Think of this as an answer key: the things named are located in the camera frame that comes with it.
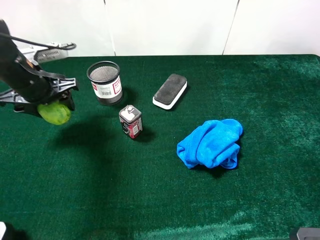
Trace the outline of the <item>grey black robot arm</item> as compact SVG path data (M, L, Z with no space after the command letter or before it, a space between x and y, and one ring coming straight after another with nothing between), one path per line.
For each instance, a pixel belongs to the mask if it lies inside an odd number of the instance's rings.
M76 48L71 43L40 44L29 41L29 48L18 49L15 41L24 39L10 34L4 20L0 21L0 80L9 89L0 94L0 104L12 104L16 113L40 117L39 105L60 103L69 111L75 110L71 91L78 90L75 78L43 70L43 62L63 59Z

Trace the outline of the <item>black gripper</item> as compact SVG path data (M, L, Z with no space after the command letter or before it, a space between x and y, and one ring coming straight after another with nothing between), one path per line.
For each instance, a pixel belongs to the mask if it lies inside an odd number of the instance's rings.
M49 103L59 101L69 110L76 109L72 90L78 91L76 78L52 78L53 73L33 66L21 54L4 54L0 56L0 80L10 89L0 93L0 106L13 105L13 111L38 118L35 103L46 100Z

